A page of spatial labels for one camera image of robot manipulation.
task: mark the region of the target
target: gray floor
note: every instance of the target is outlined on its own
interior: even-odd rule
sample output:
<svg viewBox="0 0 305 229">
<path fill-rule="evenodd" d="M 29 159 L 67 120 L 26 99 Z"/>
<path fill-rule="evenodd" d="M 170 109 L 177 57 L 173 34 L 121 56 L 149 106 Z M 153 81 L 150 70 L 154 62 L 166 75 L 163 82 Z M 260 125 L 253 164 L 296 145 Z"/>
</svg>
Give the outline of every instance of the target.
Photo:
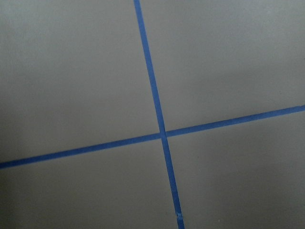
<svg viewBox="0 0 305 229">
<path fill-rule="evenodd" d="M 305 104 L 305 1 L 141 0 L 167 131 Z M 132 0 L 0 1 L 0 163 L 159 132 Z M 168 139 L 186 229 L 303 229 L 305 113 Z M 0 170 L 0 228 L 177 228 L 160 139 Z"/>
</svg>

